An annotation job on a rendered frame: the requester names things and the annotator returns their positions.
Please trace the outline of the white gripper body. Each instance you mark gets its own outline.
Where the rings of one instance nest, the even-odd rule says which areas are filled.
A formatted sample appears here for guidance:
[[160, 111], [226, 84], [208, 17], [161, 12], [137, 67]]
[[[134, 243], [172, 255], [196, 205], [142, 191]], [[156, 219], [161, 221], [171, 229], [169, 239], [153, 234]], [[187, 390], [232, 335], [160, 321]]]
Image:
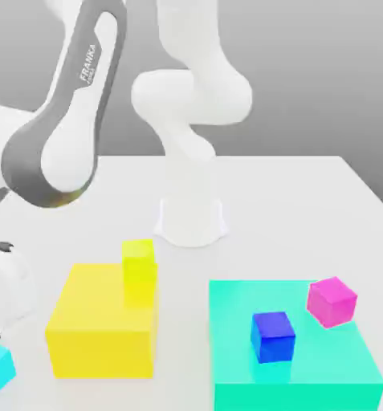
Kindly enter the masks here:
[[33, 311], [33, 279], [16, 250], [0, 251], [0, 331], [8, 331]]

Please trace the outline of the small yellow cube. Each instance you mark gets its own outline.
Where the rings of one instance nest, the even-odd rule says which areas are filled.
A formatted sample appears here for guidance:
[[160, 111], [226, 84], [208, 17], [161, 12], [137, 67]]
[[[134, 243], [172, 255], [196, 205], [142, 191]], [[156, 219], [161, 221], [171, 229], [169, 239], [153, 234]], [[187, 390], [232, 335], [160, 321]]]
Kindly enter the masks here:
[[122, 243], [124, 305], [151, 307], [157, 287], [157, 264], [152, 239]]

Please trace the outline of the small blue cube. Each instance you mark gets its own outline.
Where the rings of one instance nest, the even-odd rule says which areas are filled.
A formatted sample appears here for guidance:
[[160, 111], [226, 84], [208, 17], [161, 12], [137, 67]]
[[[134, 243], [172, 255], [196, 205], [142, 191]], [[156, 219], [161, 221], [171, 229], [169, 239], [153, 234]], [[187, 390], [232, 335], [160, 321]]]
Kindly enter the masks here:
[[251, 345], [260, 364], [292, 361], [295, 338], [285, 311], [253, 314]]

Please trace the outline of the small magenta cube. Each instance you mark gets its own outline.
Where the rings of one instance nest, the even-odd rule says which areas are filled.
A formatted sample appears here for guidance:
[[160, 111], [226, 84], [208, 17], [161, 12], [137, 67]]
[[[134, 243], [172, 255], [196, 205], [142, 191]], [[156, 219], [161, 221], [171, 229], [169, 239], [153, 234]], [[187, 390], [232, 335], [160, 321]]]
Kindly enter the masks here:
[[310, 283], [306, 308], [324, 327], [334, 328], [350, 322], [358, 295], [338, 277]]

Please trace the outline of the large yellow box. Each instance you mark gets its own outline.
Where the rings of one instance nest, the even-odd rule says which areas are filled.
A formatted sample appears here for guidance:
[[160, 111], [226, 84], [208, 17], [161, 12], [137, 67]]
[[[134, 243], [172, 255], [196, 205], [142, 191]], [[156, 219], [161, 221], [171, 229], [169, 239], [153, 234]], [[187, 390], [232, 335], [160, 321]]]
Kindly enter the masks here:
[[120, 264], [72, 266], [45, 335], [57, 378], [153, 376], [157, 267], [127, 275]]

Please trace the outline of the large teal box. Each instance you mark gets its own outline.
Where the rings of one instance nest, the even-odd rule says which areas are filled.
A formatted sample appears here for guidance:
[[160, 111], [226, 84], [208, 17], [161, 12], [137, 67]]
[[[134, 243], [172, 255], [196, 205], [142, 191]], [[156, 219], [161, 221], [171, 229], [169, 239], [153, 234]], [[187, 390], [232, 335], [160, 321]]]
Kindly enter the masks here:
[[[383, 377], [357, 325], [324, 328], [307, 311], [304, 280], [209, 283], [213, 411], [377, 411]], [[260, 364], [254, 313], [285, 311], [295, 331], [292, 361]]]

